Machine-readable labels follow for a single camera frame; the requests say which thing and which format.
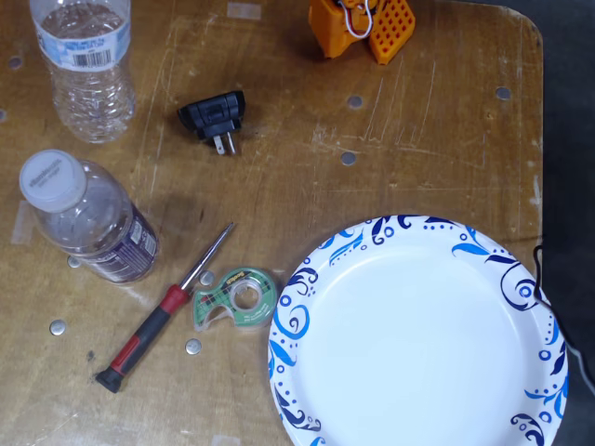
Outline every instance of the orange plastic toy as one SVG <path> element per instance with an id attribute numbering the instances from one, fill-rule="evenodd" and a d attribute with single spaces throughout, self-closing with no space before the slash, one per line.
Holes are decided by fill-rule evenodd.
<path id="1" fill-rule="evenodd" d="M 381 65 L 395 57 L 416 27 L 405 0 L 310 0 L 308 22 L 326 57 L 334 59 L 353 42 L 369 38 Z"/>

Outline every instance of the bottle cap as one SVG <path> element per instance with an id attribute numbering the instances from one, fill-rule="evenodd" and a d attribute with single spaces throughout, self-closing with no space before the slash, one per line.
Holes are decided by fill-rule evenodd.
<path id="1" fill-rule="evenodd" d="M 81 201 L 86 190 L 83 166 L 64 151 L 40 151 L 20 170 L 20 191 L 45 212 L 63 212 Z"/>

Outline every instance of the scotch tape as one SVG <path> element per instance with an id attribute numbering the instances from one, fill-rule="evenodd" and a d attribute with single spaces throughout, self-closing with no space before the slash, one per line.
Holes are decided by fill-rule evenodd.
<path id="1" fill-rule="evenodd" d="M 33 237 L 34 226 L 35 220 L 33 219 L 31 205 L 26 201 L 21 200 L 10 242 L 12 244 L 29 244 Z"/>
<path id="2" fill-rule="evenodd" d="M 231 19 L 260 20 L 262 6 L 254 3 L 227 3 L 227 17 Z"/>
<path id="3" fill-rule="evenodd" d="M 240 439 L 235 437 L 226 437 L 224 435 L 216 435 L 211 441 L 211 446 L 242 446 Z"/>

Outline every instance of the paper plate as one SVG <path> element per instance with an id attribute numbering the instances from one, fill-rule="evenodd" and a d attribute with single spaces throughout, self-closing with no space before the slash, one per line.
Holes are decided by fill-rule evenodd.
<path id="1" fill-rule="evenodd" d="M 534 287 L 511 253 L 450 220 L 384 216 L 341 231 L 304 259 L 271 325 L 271 390 L 289 437 L 550 445 L 566 345 Z"/>

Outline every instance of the table surface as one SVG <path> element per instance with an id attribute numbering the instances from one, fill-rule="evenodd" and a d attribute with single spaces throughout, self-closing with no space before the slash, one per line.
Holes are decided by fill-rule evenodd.
<path id="1" fill-rule="evenodd" d="M 289 445 L 269 388 L 267 329 L 239 332 L 226 320 L 197 335 L 184 308 L 119 394 L 94 381 L 230 221 L 218 277 L 251 266 L 282 286 L 328 236 L 389 214 L 470 224 L 533 269 L 543 58 L 530 20 L 412 0 L 414 35 L 381 67 L 365 43 L 323 60 L 307 2 L 258 4 L 247 19 L 214 0 L 135 3 L 137 114 L 103 146 L 60 124 L 27 2 L 0 5 L 0 443 Z M 12 56 L 22 67 L 8 67 Z M 496 96 L 502 86 L 510 100 Z M 176 110 L 233 89 L 247 101 L 242 153 L 220 157 Z M 104 165 L 129 191 L 161 241 L 147 279 L 118 287 L 70 269 L 33 230 L 18 173 L 47 148 Z M 352 166 L 341 163 L 346 151 Z M 48 331 L 55 319 L 68 324 L 59 337 Z M 203 343 L 194 357 L 184 349 L 192 337 Z"/>

